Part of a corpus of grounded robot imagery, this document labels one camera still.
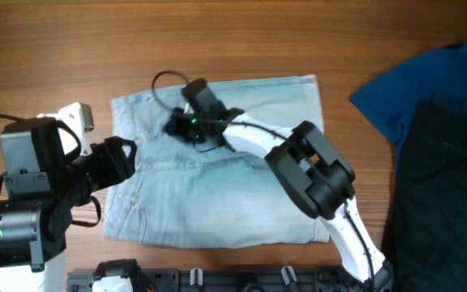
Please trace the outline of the light blue denim shorts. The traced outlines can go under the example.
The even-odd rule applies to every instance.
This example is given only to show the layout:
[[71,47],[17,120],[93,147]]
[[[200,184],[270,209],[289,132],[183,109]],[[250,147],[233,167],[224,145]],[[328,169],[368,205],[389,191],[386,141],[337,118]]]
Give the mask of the light blue denim shorts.
[[108,190],[105,237],[178,248],[328,241],[262,158],[165,134],[169,109],[183,103],[178,86],[112,100],[114,134],[137,153],[135,174]]

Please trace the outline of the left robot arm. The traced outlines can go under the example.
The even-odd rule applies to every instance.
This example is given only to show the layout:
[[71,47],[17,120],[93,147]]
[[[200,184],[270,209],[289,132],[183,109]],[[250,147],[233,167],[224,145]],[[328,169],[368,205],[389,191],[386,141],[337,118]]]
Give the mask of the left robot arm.
[[71,210],[96,204],[94,192],[117,185],[135,172],[137,146],[112,136],[65,152],[56,118],[19,119],[0,136],[6,169],[0,174],[0,291],[60,291],[65,275],[66,230]]

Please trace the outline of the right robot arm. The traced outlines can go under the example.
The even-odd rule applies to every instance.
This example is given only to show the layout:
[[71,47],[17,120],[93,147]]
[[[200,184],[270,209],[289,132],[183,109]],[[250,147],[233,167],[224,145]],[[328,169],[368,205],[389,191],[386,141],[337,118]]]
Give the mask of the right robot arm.
[[346,159],[312,122],[279,127],[226,108],[205,79],[187,81],[182,95],[191,108],[174,108],[166,126],[191,143],[246,152],[265,160],[293,203],[326,228],[341,255],[342,266],[355,284],[369,291],[391,287],[393,268],[376,247],[358,211]]

